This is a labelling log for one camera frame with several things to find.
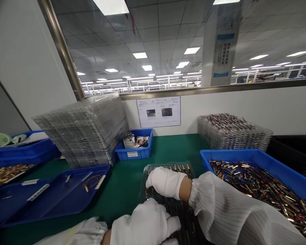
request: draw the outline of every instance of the white ceiling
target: white ceiling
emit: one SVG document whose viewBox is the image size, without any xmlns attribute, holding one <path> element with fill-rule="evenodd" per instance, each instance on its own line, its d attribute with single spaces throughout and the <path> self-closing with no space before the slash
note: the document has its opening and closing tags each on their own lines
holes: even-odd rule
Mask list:
<svg viewBox="0 0 306 245">
<path fill-rule="evenodd" d="M 52 0 L 81 81 L 97 78 L 120 79 L 150 73 L 196 72 L 201 68 L 185 66 L 183 61 L 201 62 L 204 19 L 214 0 L 127 0 L 130 15 L 103 16 L 93 0 Z M 304 62 L 306 55 L 306 0 L 252 0 L 244 8 L 234 66 L 248 68 L 283 62 Z M 186 54 L 188 47 L 201 47 L 196 54 Z M 146 59 L 132 53 L 145 52 Z M 252 57 L 268 54 L 260 60 Z M 144 71 L 152 65 L 153 71 Z M 98 75 L 114 68 L 119 72 Z"/>
</svg>

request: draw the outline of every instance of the stack of clear plastic trays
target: stack of clear plastic trays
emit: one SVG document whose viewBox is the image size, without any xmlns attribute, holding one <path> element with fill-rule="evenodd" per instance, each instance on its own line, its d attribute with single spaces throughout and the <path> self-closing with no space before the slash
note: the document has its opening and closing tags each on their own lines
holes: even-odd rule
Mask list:
<svg viewBox="0 0 306 245">
<path fill-rule="evenodd" d="M 128 122 L 118 93 L 86 98 L 33 118 L 73 168 L 116 161 Z"/>
<path fill-rule="evenodd" d="M 200 228 L 197 217 L 193 209 L 185 202 L 174 198 L 164 197 L 158 194 L 153 187 L 145 186 L 149 173 L 156 167 L 164 167 L 176 172 L 186 173 L 190 179 L 196 178 L 193 166 L 187 162 L 170 162 L 166 164 L 149 164 L 144 168 L 141 190 L 139 193 L 139 203 L 143 203 L 149 198 L 154 198 L 159 204 L 165 206 L 171 216 L 178 216 L 181 229 L 171 235 L 170 238 L 176 238 L 180 245 L 211 244 L 209 243 Z"/>
<path fill-rule="evenodd" d="M 229 114 L 199 116 L 198 133 L 210 149 L 266 151 L 273 132 Z"/>
</svg>

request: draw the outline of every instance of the gloved hand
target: gloved hand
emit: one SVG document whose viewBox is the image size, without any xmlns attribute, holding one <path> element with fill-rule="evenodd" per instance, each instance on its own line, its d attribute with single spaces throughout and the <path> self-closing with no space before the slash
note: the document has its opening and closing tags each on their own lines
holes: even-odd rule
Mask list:
<svg viewBox="0 0 306 245">
<path fill-rule="evenodd" d="M 157 193 L 165 197 L 173 197 L 180 200 L 179 189 L 184 177 L 187 177 L 185 173 L 158 167 L 149 174 L 146 181 L 146 188 L 153 186 Z"/>
<path fill-rule="evenodd" d="M 178 216 L 171 217 L 166 208 L 150 198 L 139 204 L 132 215 L 124 215 L 112 224 L 110 245 L 159 245 L 179 230 Z M 177 245 L 176 239 L 163 243 Z"/>
</svg>

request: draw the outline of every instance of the green tabletop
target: green tabletop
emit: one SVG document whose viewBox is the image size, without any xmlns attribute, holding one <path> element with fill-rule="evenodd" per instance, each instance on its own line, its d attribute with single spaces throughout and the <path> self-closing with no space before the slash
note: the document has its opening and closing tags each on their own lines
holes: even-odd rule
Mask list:
<svg viewBox="0 0 306 245">
<path fill-rule="evenodd" d="M 121 161 L 112 167 L 90 205 L 81 213 L 17 225 L 0 230 L 0 244 L 34 244 L 42 238 L 66 230 L 84 219 L 99 216 L 111 227 L 113 221 L 131 214 L 137 206 L 143 169 L 152 163 L 190 161 L 197 176 L 205 172 L 199 151 L 207 149 L 198 134 L 155 136 L 151 157 L 145 160 Z M 22 179 L 54 178 L 69 170 L 65 160 L 52 160 Z"/>
</svg>

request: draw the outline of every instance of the instruction sheet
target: instruction sheet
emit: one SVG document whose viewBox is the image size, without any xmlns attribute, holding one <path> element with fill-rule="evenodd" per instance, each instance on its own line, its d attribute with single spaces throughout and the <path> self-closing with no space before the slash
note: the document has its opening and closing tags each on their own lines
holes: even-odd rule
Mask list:
<svg viewBox="0 0 306 245">
<path fill-rule="evenodd" d="M 141 128 L 180 126 L 180 96 L 136 102 Z"/>
</svg>

